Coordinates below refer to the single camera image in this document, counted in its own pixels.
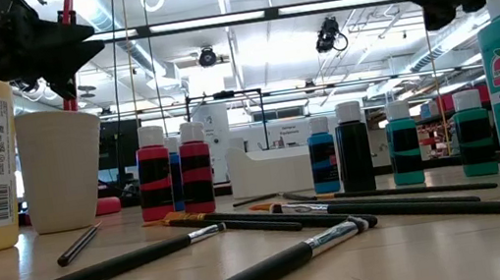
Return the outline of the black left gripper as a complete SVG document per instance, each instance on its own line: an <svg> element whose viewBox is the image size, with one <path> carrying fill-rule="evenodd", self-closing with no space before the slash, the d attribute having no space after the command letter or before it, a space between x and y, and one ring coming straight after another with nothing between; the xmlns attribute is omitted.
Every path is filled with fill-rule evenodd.
<svg viewBox="0 0 500 280"><path fill-rule="evenodd" d="M36 73L12 75L14 67L24 65L31 50L77 45L52 53L45 59L43 76L49 87L65 100L77 97L76 72L104 49L102 40L84 41L94 35L90 26L65 25L44 21L26 0L0 0L0 73L20 91L39 86Z"/></svg>

